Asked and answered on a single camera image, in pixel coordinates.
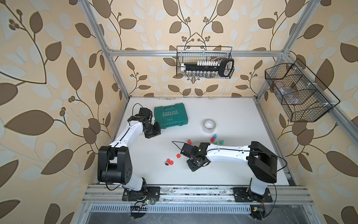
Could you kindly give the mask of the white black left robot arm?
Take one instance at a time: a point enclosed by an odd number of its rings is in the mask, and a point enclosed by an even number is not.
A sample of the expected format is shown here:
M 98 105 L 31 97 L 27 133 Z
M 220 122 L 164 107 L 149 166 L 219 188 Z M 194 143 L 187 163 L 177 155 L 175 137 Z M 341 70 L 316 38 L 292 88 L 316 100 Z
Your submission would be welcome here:
M 98 152 L 98 181 L 106 184 L 119 184 L 127 195 L 142 201 L 149 195 L 146 180 L 133 173 L 129 149 L 143 133 L 150 139 L 161 134 L 160 124 L 152 123 L 153 112 L 141 107 L 137 114 L 128 120 L 124 131 L 108 146 Z

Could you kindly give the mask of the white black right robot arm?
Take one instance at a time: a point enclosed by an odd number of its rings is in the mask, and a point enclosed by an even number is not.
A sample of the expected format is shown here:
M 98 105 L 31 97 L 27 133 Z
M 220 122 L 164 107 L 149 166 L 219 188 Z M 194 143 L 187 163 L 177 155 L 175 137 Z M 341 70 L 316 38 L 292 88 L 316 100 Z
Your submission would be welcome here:
M 240 202 L 276 202 L 278 176 L 288 163 L 263 144 L 252 141 L 247 146 L 223 146 L 202 142 L 198 146 L 173 141 L 180 150 L 180 184 L 241 185 L 235 192 Z

